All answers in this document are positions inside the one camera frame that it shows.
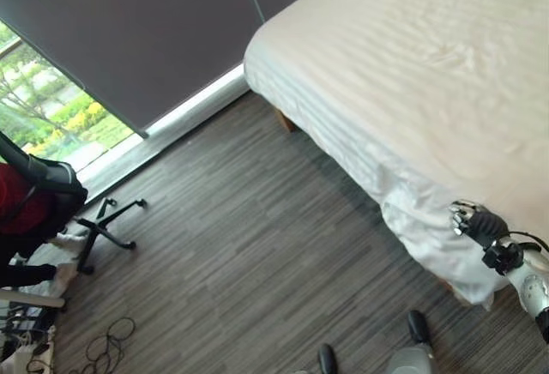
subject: wooden bed leg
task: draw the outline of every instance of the wooden bed leg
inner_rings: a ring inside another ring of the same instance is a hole
[[[281,110],[279,110],[278,108],[275,108],[274,112],[276,113],[276,117],[281,122],[282,126],[286,128],[289,132],[294,132],[295,130],[297,130],[297,127],[292,122],[292,120],[287,118],[286,115],[284,115]]]

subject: black strap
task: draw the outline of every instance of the black strap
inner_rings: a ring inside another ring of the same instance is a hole
[[[28,200],[31,199],[31,197],[34,195],[35,192],[36,192],[36,185],[34,185],[28,191],[25,197],[17,203],[17,205],[14,207],[14,209],[11,210],[9,214],[0,218],[0,226],[5,226],[6,224],[9,224],[10,221],[12,221],[17,215],[19,215],[23,207],[25,207],[25,204],[28,202]]]

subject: office chair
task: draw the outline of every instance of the office chair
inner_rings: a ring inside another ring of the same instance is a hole
[[[135,242],[131,241],[129,243],[124,243],[115,238],[106,228],[109,223],[134,205],[146,207],[147,203],[145,200],[135,200],[111,214],[106,214],[107,206],[111,205],[114,207],[117,205],[117,202],[112,198],[105,198],[100,204],[100,209],[95,220],[78,218],[75,216],[86,202],[87,190],[82,186],[80,181],[78,181],[76,172],[70,164],[43,160],[33,155],[26,154],[1,131],[0,156],[15,168],[15,170],[31,185],[31,189],[23,201],[19,202],[14,211],[7,215],[7,218],[4,217],[0,219],[0,224],[15,218],[33,194],[45,191],[52,193],[54,196],[54,204],[47,220],[24,234],[2,235],[0,238],[24,238],[29,241],[37,241],[38,239],[45,242],[48,238],[55,237],[58,232],[61,232],[66,227],[71,219],[75,218],[78,224],[85,226],[88,229],[87,241],[82,253],[79,255],[77,266],[80,273],[88,275],[94,272],[94,267],[86,265],[86,261],[94,247],[95,240],[99,235],[106,237],[115,245],[125,250],[135,249]],[[35,250],[36,248],[33,248],[28,252],[20,252],[20,254],[29,258]]]

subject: white bed sheet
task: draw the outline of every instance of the white bed sheet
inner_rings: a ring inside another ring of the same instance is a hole
[[[468,301],[503,280],[449,229],[456,198],[549,240],[549,0],[298,0],[250,42],[250,87],[377,202]]]

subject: red cushion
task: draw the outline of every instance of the red cushion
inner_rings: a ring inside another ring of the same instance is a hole
[[[8,164],[0,163],[0,223],[25,198],[30,188],[19,172]],[[52,204],[51,194],[33,195],[14,219],[7,224],[0,224],[0,232],[20,234],[30,231],[48,217]]]

